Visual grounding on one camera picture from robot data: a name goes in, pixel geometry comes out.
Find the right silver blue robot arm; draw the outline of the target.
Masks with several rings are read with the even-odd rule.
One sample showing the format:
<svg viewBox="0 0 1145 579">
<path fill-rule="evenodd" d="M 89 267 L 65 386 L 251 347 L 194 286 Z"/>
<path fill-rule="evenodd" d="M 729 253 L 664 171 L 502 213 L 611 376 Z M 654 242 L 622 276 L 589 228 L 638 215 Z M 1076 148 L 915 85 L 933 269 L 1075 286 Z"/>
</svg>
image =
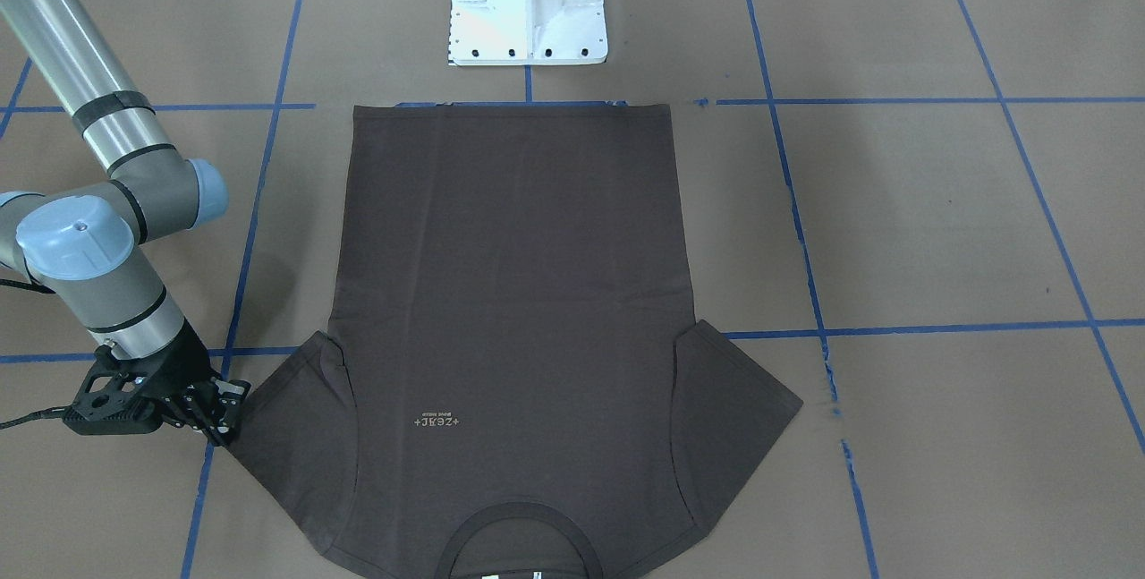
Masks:
<svg viewBox="0 0 1145 579">
<path fill-rule="evenodd" d="M 81 0 L 1 0 L 1 8 L 106 175 L 60 195 L 3 193 L 11 287 L 60 298 L 97 344 L 73 400 L 3 427 L 58 420 L 98 436 L 171 425 L 228 445 L 250 384 L 212 367 L 142 251 L 223 216 L 226 180 L 207 160 L 180 154 Z"/>
</svg>

